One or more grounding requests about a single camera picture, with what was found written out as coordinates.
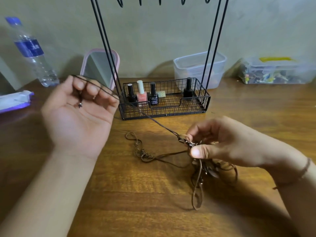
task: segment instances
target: forearm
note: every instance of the forearm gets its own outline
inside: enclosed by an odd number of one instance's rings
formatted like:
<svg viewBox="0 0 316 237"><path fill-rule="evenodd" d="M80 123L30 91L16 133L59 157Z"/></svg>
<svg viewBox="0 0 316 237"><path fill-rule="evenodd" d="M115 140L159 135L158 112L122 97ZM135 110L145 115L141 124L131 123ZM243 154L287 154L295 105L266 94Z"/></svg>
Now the forearm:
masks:
<svg viewBox="0 0 316 237"><path fill-rule="evenodd" d="M286 167L269 170L284 205L301 237L316 236L316 166L311 162L303 178L289 185L282 185L297 178L307 163L299 151L288 156Z"/></svg>
<svg viewBox="0 0 316 237"><path fill-rule="evenodd" d="M0 236L66 236L95 161L53 152L0 227Z"/></svg>

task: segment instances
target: white bottle cap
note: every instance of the white bottle cap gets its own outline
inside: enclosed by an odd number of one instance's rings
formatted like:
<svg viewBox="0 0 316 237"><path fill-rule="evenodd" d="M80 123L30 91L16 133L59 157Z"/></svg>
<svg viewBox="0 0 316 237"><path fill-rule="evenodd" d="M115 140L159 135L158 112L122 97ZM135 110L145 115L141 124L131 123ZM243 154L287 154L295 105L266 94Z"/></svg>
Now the white bottle cap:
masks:
<svg viewBox="0 0 316 237"><path fill-rule="evenodd" d="M139 94L144 94L144 85L143 85L143 81L142 80L138 80L137 81L137 88L138 88L138 92Z"/></svg>

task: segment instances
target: purple package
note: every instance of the purple package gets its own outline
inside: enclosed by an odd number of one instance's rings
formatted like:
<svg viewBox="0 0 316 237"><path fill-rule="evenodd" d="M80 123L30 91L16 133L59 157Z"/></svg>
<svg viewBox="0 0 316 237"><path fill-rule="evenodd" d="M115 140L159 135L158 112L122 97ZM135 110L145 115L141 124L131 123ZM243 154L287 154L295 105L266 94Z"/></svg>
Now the purple package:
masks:
<svg viewBox="0 0 316 237"><path fill-rule="evenodd" d="M22 109L31 104L30 91L22 91L9 95L0 96L0 114L8 111Z"/></svg>

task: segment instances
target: left hand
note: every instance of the left hand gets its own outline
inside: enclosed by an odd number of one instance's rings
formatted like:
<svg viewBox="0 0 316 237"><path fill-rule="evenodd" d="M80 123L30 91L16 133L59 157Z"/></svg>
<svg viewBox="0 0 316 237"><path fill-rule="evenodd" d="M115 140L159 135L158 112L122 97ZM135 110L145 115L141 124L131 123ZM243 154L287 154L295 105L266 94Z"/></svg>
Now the left hand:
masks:
<svg viewBox="0 0 316 237"><path fill-rule="evenodd" d="M108 139L119 101L101 90L96 80L91 82L97 86L68 76L48 97L42 115L55 150L96 160Z"/></svg>

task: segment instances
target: plastic water bottle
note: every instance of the plastic water bottle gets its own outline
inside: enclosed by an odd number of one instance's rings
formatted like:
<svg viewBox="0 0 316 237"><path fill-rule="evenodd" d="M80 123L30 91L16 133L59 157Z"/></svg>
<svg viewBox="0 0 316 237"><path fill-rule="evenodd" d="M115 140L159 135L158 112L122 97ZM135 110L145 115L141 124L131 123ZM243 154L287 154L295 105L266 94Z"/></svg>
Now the plastic water bottle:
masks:
<svg viewBox="0 0 316 237"><path fill-rule="evenodd" d="M30 63L32 71L41 84L45 87L59 84L59 79L53 68L45 60L44 51L37 39L24 30L20 19L17 17L6 17L5 19L11 26L11 38Z"/></svg>

